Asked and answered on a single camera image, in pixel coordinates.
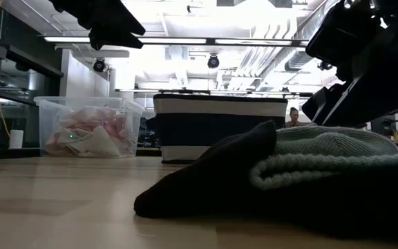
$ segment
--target table surface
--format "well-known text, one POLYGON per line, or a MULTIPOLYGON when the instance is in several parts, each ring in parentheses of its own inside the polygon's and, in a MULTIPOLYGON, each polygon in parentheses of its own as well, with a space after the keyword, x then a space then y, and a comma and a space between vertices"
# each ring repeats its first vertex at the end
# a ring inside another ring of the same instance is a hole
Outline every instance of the table surface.
POLYGON ((398 248, 327 238, 290 225, 152 220, 135 197, 180 169, 158 157, 0 160, 0 249, 398 248))

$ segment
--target mint green knit sweater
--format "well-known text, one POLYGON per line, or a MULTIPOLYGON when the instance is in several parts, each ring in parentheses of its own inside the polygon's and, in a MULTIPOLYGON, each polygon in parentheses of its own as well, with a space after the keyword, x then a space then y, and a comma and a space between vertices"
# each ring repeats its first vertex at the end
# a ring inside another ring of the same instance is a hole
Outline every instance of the mint green knit sweater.
POLYGON ((277 131, 274 153, 250 171, 262 190, 367 167, 398 165, 398 149, 389 139, 359 129, 295 127, 277 131))

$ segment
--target machine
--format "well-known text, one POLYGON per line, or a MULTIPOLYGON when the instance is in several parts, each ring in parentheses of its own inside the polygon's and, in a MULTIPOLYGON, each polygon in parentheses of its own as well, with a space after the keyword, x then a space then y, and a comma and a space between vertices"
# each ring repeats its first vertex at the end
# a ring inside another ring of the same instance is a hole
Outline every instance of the machine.
POLYGON ((355 127, 398 112, 398 0, 340 0, 306 52, 336 66, 345 82, 321 89, 302 106, 313 122, 355 127))
POLYGON ((145 28, 125 8, 120 0, 50 0, 58 12, 66 11, 77 18, 78 24, 91 30, 88 37, 92 48, 104 45, 141 48, 136 35, 145 28))

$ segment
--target white cup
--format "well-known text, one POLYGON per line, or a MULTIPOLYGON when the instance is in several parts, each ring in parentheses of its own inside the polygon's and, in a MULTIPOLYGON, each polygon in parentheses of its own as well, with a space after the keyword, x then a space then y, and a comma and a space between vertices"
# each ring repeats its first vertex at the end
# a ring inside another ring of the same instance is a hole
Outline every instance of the white cup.
POLYGON ((24 131, 10 130, 10 144, 9 149, 21 149, 24 131))

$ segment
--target striped storage basket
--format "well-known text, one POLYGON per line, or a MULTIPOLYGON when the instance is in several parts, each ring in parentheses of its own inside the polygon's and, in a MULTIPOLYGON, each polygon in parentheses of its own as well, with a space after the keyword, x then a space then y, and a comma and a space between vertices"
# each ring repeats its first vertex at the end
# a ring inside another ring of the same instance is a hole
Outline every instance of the striped storage basket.
POLYGON ((154 96, 163 163, 191 163, 210 146, 274 120, 285 126, 287 100, 209 95, 154 96))

